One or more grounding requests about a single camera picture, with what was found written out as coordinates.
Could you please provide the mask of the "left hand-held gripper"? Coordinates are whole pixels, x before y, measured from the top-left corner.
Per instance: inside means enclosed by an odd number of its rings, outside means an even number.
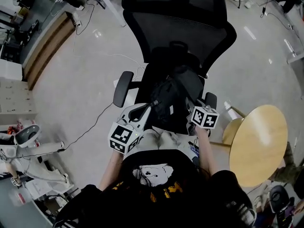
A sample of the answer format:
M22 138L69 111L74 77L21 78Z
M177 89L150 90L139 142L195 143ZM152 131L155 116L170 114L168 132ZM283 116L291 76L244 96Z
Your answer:
M140 136L151 112L150 104L134 104L123 110L112 124L108 146L121 154L129 153L139 143Z

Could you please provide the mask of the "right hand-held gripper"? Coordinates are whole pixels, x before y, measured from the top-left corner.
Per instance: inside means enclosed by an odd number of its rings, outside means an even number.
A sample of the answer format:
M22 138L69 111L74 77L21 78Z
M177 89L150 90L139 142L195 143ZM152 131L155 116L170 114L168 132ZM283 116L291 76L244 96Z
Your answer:
M219 118L219 113L216 111L216 97L198 99L196 104L186 98L186 109L188 110L186 130L189 136L196 135L196 126L205 130L214 129Z

